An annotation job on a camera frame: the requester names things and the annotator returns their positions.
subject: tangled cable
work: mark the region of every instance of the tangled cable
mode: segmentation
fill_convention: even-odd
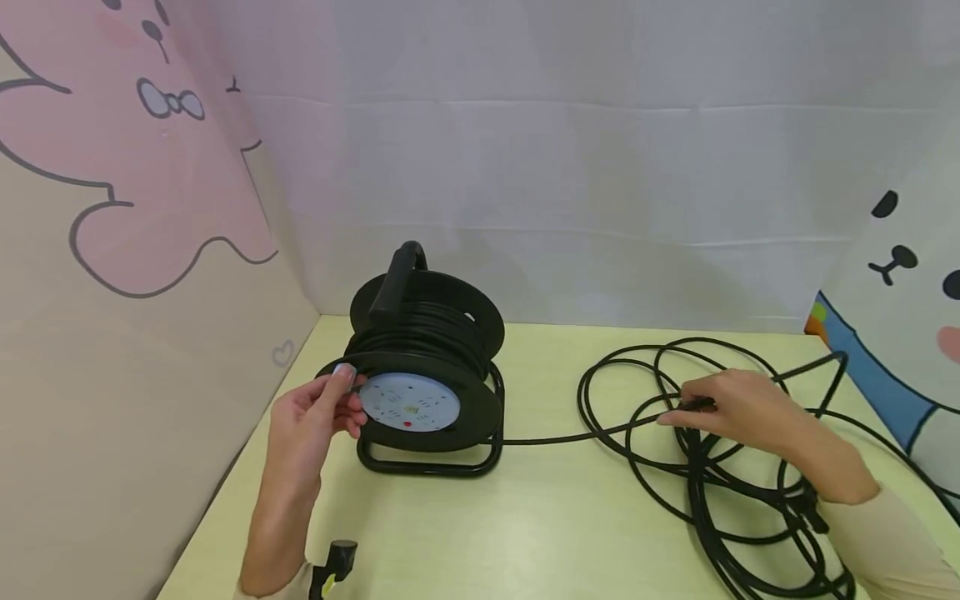
[[[940,488],[895,444],[892,444],[874,429],[858,420],[828,409],[847,367],[847,354],[840,351],[828,354],[791,371],[781,373],[777,372],[777,370],[761,356],[744,347],[708,337],[683,338],[665,345],[646,344],[621,348],[603,357],[599,362],[590,367],[580,379],[580,384],[577,389],[577,410],[580,413],[581,420],[588,429],[587,433],[534,440],[504,440],[502,442],[500,440],[491,440],[488,444],[567,444],[595,439],[627,460],[636,480],[658,504],[671,515],[682,519],[693,527],[710,564],[730,591],[732,597],[738,600],[745,598],[759,600],[763,597],[760,594],[774,595],[782,598],[810,598],[830,594],[838,600],[853,600],[856,595],[856,585],[853,576],[845,566],[843,566],[843,571],[839,576],[831,579],[827,575],[827,560],[820,543],[814,536],[814,533],[825,533],[827,530],[826,523],[820,519],[816,511],[816,492],[803,478],[793,484],[787,485],[785,482],[787,463],[785,461],[780,461],[780,466],[777,471],[777,486],[770,489],[744,481],[723,468],[722,463],[739,452],[743,448],[743,445],[737,444],[716,456],[710,456],[711,451],[713,451],[721,438],[712,434],[704,436],[701,432],[694,429],[674,429],[677,444],[680,446],[686,458],[686,464],[662,463],[636,454],[633,451],[632,436],[634,430],[641,425],[656,421],[657,417],[662,413],[644,418],[641,418],[640,415],[649,407],[661,402],[667,410],[672,410],[676,408],[674,401],[680,397],[680,385],[678,382],[671,379],[660,368],[660,361],[665,354],[676,352],[701,360],[720,371],[726,368],[720,362],[701,352],[684,348],[684,345],[694,343],[713,344],[735,350],[750,357],[766,370],[771,380],[777,383],[788,394],[789,390],[786,386],[787,379],[836,361],[837,370],[830,381],[827,392],[824,394],[823,401],[821,401],[816,408],[807,409],[808,412],[812,413],[817,419],[830,417],[832,419],[842,420],[870,434],[870,436],[907,464],[924,483],[937,493],[937,496],[945,508],[947,508],[948,512],[955,519],[960,520],[957,511],[946,501]],[[623,356],[624,354],[638,350],[654,350],[656,355],[653,362],[649,363]],[[590,383],[598,371],[609,365],[617,364],[633,365],[649,370],[657,382],[660,394],[643,402],[634,411],[629,421],[615,427],[603,428],[593,412],[589,393]],[[494,379],[494,388],[497,391],[497,395],[503,397],[503,380],[499,376]],[[626,432],[623,444],[612,437],[612,434],[619,432]],[[663,496],[653,489],[644,475],[645,468],[653,468],[686,479],[686,494],[690,506],[690,514],[671,505]],[[733,532],[718,529],[710,514],[708,486],[725,488],[762,502],[772,510],[780,513],[784,523],[783,529],[774,535],[763,537],[741,536]],[[728,542],[749,545],[769,545],[787,540],[794,543],[811,570],[809,580],[796,588],[779,587],[759,578],[742,564],[727,547]]]

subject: reel handle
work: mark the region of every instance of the reel handle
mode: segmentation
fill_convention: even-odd
[[[400,312],[400,303],[403,302],[403,293],[407,287],[407,279],[413,271],[426,271],[426,254],[420,242],[413,240],[404,242],[390,261],[390,269],[380,285],[380,290],[373,299],[368,313],[369,321],[373,324],[391,324],[396,322]]]

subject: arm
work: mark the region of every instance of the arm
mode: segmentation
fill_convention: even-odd
[[[874,600],[960,598],[960,579],[916,515],[825,426],[784,456],[820,494],[837,555]]]
[[[673,411],[659,423],[694,427],[780,456],[820,495],[841,560],[874,600],[960,599],[960,579],[933,539],[860,453],[756,372],[724,371],[684,384],[682,400],[712,397],[711,412]]]
[[[320,471],[338,431],[358,438],[367,416],[350,394],[355,371],[339,365],[281,396],[270,414],[267,460],[253,509],[234,598],[305,600],[312,572],[306,533],[320,493]],[[363,377],[357,377],[363,383]]]

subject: fingernail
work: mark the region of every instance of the fingernail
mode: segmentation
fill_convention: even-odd
[[[350,363],[340,363],[333,368],[333,374],[349,379],[350,384],[352,384],[353,378],[357,374],[357,370]]]

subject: wall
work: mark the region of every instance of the wall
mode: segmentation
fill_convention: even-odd
[[[807,330],[850,354],[864,396],[960,508],[960,97],[952,108],[878,196]]]
[[[417,239],[511,321],[800,332],[960,49],[952,0],[209,1],[339,314]]]
[[[152,597],[316,312],[197,3],[6,0],[0,43],[3,595]]]

